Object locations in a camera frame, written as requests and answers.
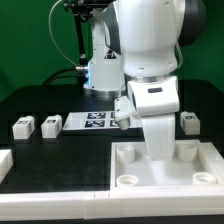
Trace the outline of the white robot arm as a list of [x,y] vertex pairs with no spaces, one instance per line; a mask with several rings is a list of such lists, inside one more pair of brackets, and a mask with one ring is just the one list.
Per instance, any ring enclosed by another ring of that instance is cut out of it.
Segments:
[[85,90],[115,98],[116,124],[141,122],[153,160],[174,154],[175,113],[179,110],[180,48],[195,42],[206,22],[203,0],[89,0],[93,9],[93,56]]

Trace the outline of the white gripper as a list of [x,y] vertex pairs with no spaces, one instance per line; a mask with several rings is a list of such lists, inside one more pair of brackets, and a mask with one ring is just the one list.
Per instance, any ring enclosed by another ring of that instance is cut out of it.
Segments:
[[115,122],[130,127],[130,118],[139,119],[145,145],[152,160],[171,159],[175,144],[175,113],[179,110],[178,80],[140,83],[129,81],[128,93],[114,101]]

